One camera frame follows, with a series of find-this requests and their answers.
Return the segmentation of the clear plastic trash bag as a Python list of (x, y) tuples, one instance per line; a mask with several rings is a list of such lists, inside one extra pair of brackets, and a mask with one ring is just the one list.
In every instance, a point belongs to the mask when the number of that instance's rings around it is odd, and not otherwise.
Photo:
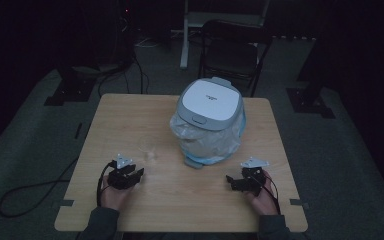
[(178, 113), (170, 119), (170, 128), (178, 138), (182, 152), (191, 161), (202, 165), (216, 164), (234, 154), (241, 145), (245, 126), (244, 109), (241, 109), (231, 126), (217, 131), (193, 126)]

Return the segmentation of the white lidded trash can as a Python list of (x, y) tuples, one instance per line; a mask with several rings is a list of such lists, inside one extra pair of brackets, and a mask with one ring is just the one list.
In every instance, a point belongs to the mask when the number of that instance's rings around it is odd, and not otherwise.
[[(179, 97), (175, 113), (193, 126), (217, 131), (231, 126), (241, 109), (245, 110), (241, 93), (230, 81), (212, 77), (189, 84)], [(186, 156), (184, 162), (195, 169), (205, 166)]]

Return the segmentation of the black folding chair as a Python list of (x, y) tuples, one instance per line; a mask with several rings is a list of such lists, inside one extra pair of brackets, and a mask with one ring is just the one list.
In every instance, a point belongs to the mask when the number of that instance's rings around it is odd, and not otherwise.
[(264, 59), (273, 38), (262, 25), (209, 20), (200, 30), (201, 53), (198, 77), (243, 79), (255, 95)]

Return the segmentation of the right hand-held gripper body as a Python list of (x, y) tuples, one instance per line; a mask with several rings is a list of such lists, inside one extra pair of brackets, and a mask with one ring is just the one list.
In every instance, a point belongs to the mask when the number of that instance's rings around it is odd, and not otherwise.
[(255, 196), (260, 194), (266, 182), (263, 168), (269, 166), (269, 162), (258, 158), (250, 157), (241, 163), (242, 179), (230, 178), (230, 186), (234, 191), (252, 192)]

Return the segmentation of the person's left hand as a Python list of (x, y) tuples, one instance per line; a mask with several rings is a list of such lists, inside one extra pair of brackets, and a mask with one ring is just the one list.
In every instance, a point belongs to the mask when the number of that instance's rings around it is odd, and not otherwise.
[(108, 176), (103, 177), (100, 203), (102, 207), (121, 212), (128, 202), (133, 188), (116, 189), (108, 184)]

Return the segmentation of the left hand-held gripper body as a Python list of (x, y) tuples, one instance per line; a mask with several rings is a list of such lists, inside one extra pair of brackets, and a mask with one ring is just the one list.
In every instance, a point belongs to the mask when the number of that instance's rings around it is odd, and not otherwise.
[(132, 159), (118, 154), (110, 163), (113, 170), (108, 175), (108, 184), (116, 189), (128, 189), (140, 182), (141, 177), (135, 176), (136, 165)]

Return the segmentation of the clear plastic cup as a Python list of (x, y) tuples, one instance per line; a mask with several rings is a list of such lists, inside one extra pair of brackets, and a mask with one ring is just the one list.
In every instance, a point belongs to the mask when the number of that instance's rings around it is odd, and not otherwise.
[(153, 136), (142, 136), (138, 141), (138, 149), (146, 155), (147, 160), (155, 159), (156, 142)]

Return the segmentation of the black stand base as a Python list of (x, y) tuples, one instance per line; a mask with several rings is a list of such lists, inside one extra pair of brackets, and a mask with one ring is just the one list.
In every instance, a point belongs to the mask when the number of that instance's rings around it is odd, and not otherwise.
[(53, 95), (45, 100), (45, 106), (62, 106), (65, 102), (87, 102), (89, 100), (96, 78), (84, 77), (72, 67), (66, 66), (58, 67), (57, 72), (61, 81)]
[(318, 94), (314, 95), (301, 88), (287, 88), (286, 91), (295, 113), (319, 114), (325, 119), (335, 118), (332, 109)]

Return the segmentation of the grey tape strip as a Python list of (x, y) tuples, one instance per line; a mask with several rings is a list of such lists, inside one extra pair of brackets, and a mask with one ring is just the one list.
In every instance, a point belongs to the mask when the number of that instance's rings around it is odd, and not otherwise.
[(303, 202), (301, 199), (290, 199), (290, 204), (294, 206), (301, 206), (303, 209), (309, 209), (309, 204)]
[(52, 207), (53, 208), (59, 208), (61, 206), (63, 207), (71, 207), (74, 203), (74, 200), (58, 200), (58, 201), (53, 201)]

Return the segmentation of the person's right hand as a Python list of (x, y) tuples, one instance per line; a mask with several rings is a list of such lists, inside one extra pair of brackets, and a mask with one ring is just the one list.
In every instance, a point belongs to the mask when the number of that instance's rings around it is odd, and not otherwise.
[(266, 182), (258, 196), (252, 192), (245, 192), (244, 196), (258, 215), (278, 215), (279, 210), (271, 187), (271, 176), (263, 171)]

